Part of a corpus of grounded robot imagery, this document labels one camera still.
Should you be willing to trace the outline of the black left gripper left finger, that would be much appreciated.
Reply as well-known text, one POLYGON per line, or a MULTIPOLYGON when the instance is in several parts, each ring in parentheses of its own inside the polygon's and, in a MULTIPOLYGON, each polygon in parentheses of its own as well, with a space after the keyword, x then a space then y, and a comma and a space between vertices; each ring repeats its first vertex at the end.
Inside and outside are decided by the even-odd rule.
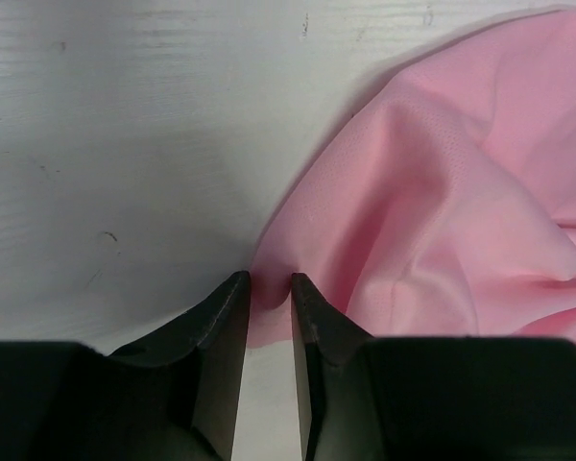
POLYGON ((110 354, 0 341, 0 460, 228 460, 251 278, 110 354))

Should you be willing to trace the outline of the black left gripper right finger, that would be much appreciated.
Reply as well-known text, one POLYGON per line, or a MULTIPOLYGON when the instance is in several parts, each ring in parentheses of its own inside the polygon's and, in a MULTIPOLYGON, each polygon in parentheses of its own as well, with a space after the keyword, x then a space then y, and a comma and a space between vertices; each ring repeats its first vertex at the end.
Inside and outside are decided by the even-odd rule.
POLYGON ((576 345, 374 337, 291 279, 306 460, 576 460, 576 345))

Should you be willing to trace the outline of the pink t shirt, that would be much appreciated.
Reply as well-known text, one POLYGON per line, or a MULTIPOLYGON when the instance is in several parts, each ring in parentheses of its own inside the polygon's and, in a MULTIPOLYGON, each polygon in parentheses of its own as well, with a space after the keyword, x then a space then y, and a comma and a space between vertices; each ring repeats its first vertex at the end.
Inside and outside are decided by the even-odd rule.
POLYGON ((302 272, 378 335, 576 342, 576 10, 397 73, 300 178, 252 262, 253 348, 302 272))

